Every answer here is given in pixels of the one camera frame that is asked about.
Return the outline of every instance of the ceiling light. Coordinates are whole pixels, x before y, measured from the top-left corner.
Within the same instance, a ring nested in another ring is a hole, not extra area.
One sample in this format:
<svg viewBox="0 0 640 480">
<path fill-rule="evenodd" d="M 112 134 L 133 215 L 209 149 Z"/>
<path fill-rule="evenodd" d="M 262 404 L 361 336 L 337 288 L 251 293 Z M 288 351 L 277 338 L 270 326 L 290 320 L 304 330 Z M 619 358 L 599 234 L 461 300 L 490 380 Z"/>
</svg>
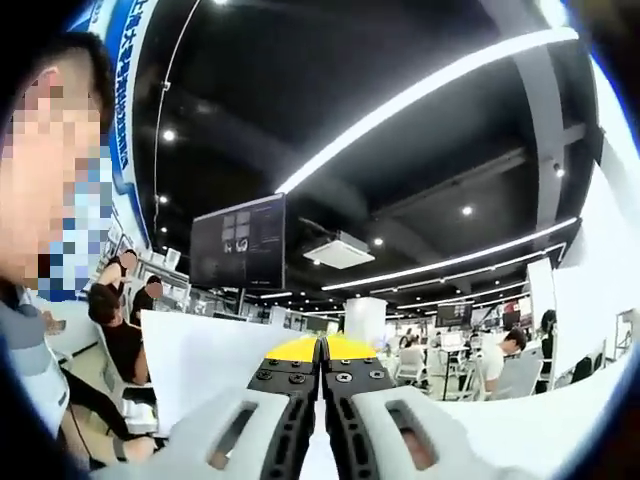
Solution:
<svg viewBox="0 0 640 480">
<path fill-rule="evenodd" d="M 176 132 L 167 128 L 164 132 L 162 132 L 162 139 L 165 142 L 173 142 L 176 139 Z"/>
<path fill-rule="evenodd" d="M 512 295 L 510 297 L 503 298 L 502 300 L 491 300 L 490 302 L 476 303 L 473 306 L 473 308 L 482 308 L 482 307 L 486 307 L 488 305 L 495 305 L 496 303 L 505 302 L 507 300 L 515 300 L 516 298 L 523 298 L 523 297 L 528 297 L 528 296 L 529 296 L 529 292 L 519 293 L 518 295 Z"/>
<path fill-rule="evenodd" d="M 502 252 L 504 250 L 517 247 L 519 245 L 528 243 L 537 238 L 549 235 L 553 232 L 557 232 L 558 230 L 561 230 L 570 225 L 573 225 L 577 221 L 578 221 L 578 218 L 573 217 L 573 218 L 570 218 L 569 220 L 565 220 L 564 222 L 560 222 L 552 227 L 546 228 L 544 230 L 540 230 L 539 232 L 529 234 L 525 237 L 520 237 L 516 240 L 503 243 L 502 245 L 496 245 L 495 247 L 487 248 L 485 250 L 480 250 L 478 252 L 470 253 L 468 255 L 463 255 L 462 257 L 452 258 L 450 260 L 444 260 L 438 263 L 432 263 L 431 265 L 425 265 L 423 267 L 410 268 L 408 270 L 403 270 L 401 272 L 387 273 L 385 275 L 378 275 L 376 277 L 363 278 L 362 280 L 354 280 L 351 282 L 339 283 L 336 285 L 327 285 L 326 287 L 322 287 L 322 290 L 336 290 L 338 288 L 355 287 L 357 285 L 365 285 L 369 283 L 382 282 L 385 280 L 393 280 L 394 278 L 406 277 L 407 275 L 415 275 L 417 273 L 429 272 L 431 270 L 449 267 L 451 265 L 457 265 L 459 263 L 468 262 L 470 260 L 476 260 L 478 258 L 486 257 L 494 253 Z"/>
<path fill-rule="evenodd" d="M 529 282 L 527 282 L 525 280 L 524 282 L 513 283 L 511 285 L 506 285 L 504 287 L 494 288 L 492 290 L 486 290 L 484 292 L 471 293 L 469 295 L 463 295 L 462 297 L 447 298 L 445 300 L 437 300 L 435 302 L 412 303 L 411 305 L 400 305 L 400 306 L 398 306 L 398 308 L 399 309 L 404 309 L 404 308 L 426 307 L 426 306 L 429 306 L 429 305 L 442 305 L 444 303 L 460 303 L 461 300 L 468 300 L 470 298 L 482 297 L 484 295 L 489 295 L 491 293 L 504 292 L 505 290 L 511 290 L 512 288 L 516 288 L 516 287 L 524 287 L 527 283 L 529 283 Z"/>
<path fill-rule="evenodd" d="M 297 172 L 291 175 L 276 193 L 289 193 L 341 151 L 354 143 L 363 135 L 376 128 L 388 118 L 417 102 L 425 95 L 440 87 L 497 60 L 510 57 L 549 43 L 578 40 L 578 34 L 572 28 L 559 28 L 527 33 L 518 37 L 498 42 L 477 52 L 462 57 L 437 72 L 427 75 L 418 83 L 391 98 L 373 112 L 364 116 L 346 131 L 340 134 L 329 145 L 308 160 Z"/>
<path fill-rule="evenodd" d="M 538 6 L 550 27 L 563 27 L 569 23 L 567 8 L 560 0 L 538 0 Z"/>
<path fill-rule="evenodd" d="M 456 279 L 456 278 L 469 277 L 471 275 L 476 275 L 478 273 L 484 273 L 484 272 L 489 272 L 489 271 L 493 272 L 498 268 L 506 267 L 508 265 L 513 265 L 515 263 L 524 262 L 524 261 L 529 260 L 531 258 L 535 258 L 538 255 L 546 255 L 547 253 L 552 252 L 552 251 L 557 250 L 557 249 L 561 249 L 560 254 L 558 255 L 558 259 L 561 260 L 563 254 L 564 254 L 564 249 L 566 248 L 566 246 L 567 246 L 566 242 L 556 243 L 555 245 L 547 247 L 544 250 L 540 250 L 538 252 L 529 253 L 527 255 L 524 255 L 524 256 L 518 257 L 518 258 L 512 258 L 511 260 L 507 260 L 505 262 L 499 263 L 497 265 L 493 265 L 491 267 L 483 267 L 483 268 L 477 268 L 475 270 L 467 270 L 466 272 L 462 272 L 462 273 L 457 273 L 455 275 L 451 275 L 448 278 L 450 280 L 453 280 L 453 279 Z M 404 289 L 407 289 L 407 288 L 415 288 L 415 287 L 423 287 L 425 285 L 432 285 L 432 284 L 438 283 L 438 282 L 444 283 L 444 281 L 442 279 L 435 278 L 435 279 L 431 279 L 431 280 L 426 280 L 424 282 L 407 283 L 405 285 L 399 285 L 398 287 L 388 287 L 388 288 L 379 288 L 377 290 L 371 290 L 371 295 L 374 295 L 376 293 L 391 292 L 393 290 L 393 288 L 398 288 L 398 289 L 404 290 Z"/>
<path fill-rule="evenodd" d="M 260 298 L 262 298 L 262 299 L 266 299 L 266 298 L 281 298 L 281 297 L 290 297 L 291 295 L 293 295 L 293 293 L 291 293 L 291 292 L 268 293 L 266 295 L 260 295 Z"/>
</svg>

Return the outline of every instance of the computer screen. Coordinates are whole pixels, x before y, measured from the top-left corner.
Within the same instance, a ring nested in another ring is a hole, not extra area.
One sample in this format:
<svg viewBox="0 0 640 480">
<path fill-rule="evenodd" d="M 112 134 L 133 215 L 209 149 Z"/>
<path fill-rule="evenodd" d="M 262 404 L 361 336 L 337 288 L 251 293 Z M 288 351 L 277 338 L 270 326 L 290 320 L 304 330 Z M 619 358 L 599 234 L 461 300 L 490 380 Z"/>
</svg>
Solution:
<svg viewBox="0 0 640 480">
<path fill-rule="evenodd" d="M 284 195 L 196 218 L 191 228 L 191 284 L 284 288 L 284 228 Z"/>
<path fill-rule="evenodd" d="M 520 312 L 507 312 L 502 314 L 502 325 L 505 331 L 511 330 L 520 323 Z"/>
<path fill-rule="evenodd" d="M 451 303 L 438 305 L 436 328 L 471 325 L 471 304 Z"/>
</svg>

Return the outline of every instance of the white pillar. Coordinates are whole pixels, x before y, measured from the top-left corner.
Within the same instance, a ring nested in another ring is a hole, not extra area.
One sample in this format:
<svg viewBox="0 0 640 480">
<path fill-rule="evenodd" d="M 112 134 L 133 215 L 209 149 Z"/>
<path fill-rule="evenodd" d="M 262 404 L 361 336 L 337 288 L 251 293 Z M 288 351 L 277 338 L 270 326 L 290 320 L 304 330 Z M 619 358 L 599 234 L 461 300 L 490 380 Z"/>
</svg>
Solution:
<svg viewBox="0 0 640 480">
<path fill-rule="evenodd" d="M 269 313 L 269 323 L 274 327 L 284 328 L 284 319 L 287 316 L 287 309 L 283 307 L 271 307 Z"/>
<path fill-rule="evenodd" d="M 527 279 L 531 292 L 531 313 L 535 330 L 540 327 L 544 312 L 556 309 L 553 270 L 549 258 L 545 257 L 527 265 Z"/>
<path fill-rule="evenodd" d="M 347 300 L 344 334 L 347 338 L 372 347 L 385 338 L 387 302 L 379 298 L 351 298 Z"/>
</svg>

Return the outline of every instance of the white table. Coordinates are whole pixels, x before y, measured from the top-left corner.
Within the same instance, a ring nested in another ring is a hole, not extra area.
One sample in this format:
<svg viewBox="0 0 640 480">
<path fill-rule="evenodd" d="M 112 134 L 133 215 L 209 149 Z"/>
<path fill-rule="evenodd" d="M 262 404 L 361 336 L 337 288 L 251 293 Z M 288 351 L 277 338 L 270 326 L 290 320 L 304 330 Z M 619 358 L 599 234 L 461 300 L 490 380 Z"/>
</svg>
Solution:
<svg viewBox="0 0 640 480">
<path fill-rule="evenodd" d="M 447 366 L 444 369 L 444 389 L 442 391 L 443 402 L 447 399 L 447 386 L 449 385 L 449 363 L 451 362 L 451 354 L 464 352 L 466 350 L 469 350 L 469 347 L 465 347 L 464 345 L 440 347 L 440 351 L 447 354 Z"/>
</svg>

